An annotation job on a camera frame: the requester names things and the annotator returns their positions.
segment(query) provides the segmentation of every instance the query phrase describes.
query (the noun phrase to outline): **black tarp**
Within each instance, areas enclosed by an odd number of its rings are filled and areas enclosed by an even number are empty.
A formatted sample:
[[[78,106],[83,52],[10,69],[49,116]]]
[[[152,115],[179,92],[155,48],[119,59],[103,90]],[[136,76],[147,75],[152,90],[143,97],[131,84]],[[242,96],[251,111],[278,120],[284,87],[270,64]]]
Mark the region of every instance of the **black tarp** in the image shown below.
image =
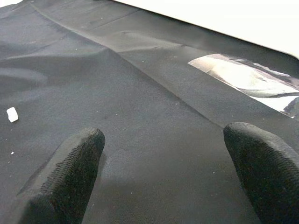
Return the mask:
[[[110,0],[0,8],[0,215],[94,126],[106,145],[83,223],[260,223],[223,127],[249,122],[298,152],[299,124],[187,64],[213,53],[299,77],[294,57]]]

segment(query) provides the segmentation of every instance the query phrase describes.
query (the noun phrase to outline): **white debris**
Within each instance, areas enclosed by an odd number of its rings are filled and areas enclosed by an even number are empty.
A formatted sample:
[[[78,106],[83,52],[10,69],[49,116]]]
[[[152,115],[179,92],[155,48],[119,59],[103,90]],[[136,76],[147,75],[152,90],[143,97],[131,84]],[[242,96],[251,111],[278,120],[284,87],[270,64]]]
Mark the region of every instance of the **white debris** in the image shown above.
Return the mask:
[[[8,119],[11,123],[19,119],[18,113],[14,107],[9,108],[6,112],[8,114]]]

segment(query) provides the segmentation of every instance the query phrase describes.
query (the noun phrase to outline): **black fabric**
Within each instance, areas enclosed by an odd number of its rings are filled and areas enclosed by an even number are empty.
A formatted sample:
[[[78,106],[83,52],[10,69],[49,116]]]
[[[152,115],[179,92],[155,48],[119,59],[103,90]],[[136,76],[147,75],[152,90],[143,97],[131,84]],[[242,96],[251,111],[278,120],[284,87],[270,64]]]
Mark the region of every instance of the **black fabric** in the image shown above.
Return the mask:
[[[0,8],[0,37],[1,214],[86,126],[106,137],[86,224],[259,223],[223,127],[250,122],[299,149],[296,121],[187,64],[223,53],[298,77],[291,56],[109,0]]]
[[[278,136],[247,123],[226,126],[224,139],[263,223],[298,223],[299,155]]]
[[[96,128],[64,141],[21,189],[1,223],[82,223],[104,144],[105,137]]]

